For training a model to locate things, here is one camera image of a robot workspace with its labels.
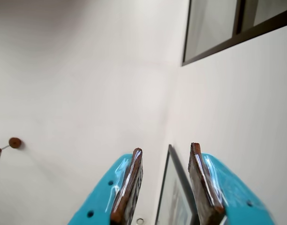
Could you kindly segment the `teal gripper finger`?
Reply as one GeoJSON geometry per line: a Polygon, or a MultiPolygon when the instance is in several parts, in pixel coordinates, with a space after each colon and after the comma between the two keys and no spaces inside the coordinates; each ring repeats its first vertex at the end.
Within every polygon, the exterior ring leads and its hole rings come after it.
{"type": "Polygon", "coordinates": [[[143,151],[117,159],[97,183],[70,225],[130,225],[143,179],[143,151]]]}
{"type": "Polygon", "coordinates": [[[272,225],[263,202],[221,161],[190,146],[189,177],[200,224],[272,225]]]}

